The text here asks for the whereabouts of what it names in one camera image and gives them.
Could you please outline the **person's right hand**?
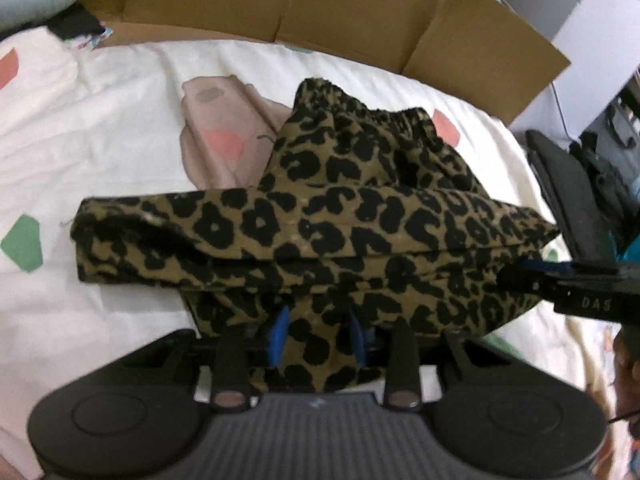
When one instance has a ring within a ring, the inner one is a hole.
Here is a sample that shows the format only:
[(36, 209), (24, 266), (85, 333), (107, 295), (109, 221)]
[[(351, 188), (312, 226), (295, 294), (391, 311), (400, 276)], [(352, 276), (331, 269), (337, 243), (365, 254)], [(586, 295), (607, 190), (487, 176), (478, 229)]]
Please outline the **person's right hand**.
[(628, 431), (639, 441), (639, 361), (632, 358), (622, 328), (614, 339), (616, 416), (625, 416)]

